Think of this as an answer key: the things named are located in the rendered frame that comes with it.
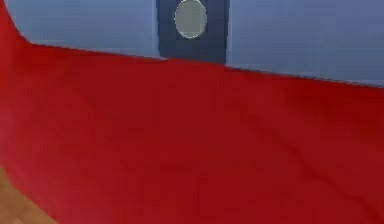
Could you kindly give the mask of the red bed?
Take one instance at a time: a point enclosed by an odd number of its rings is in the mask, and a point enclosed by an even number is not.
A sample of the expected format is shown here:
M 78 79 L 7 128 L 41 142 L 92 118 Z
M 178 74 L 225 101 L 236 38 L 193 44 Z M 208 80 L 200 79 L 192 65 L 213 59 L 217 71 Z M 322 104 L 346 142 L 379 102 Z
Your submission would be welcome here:
M 39 46 L 0 0 L 0 166 L 58 224 L 384 224 L 384 89 Z

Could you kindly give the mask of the dark blue laptop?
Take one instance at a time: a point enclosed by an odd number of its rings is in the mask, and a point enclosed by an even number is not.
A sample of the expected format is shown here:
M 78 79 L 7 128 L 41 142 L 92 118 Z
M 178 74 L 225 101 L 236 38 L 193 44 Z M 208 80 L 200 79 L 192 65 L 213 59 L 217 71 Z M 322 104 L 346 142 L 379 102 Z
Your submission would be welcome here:
M 156 0 L 159 53 L 226 62 L 230 0 Z

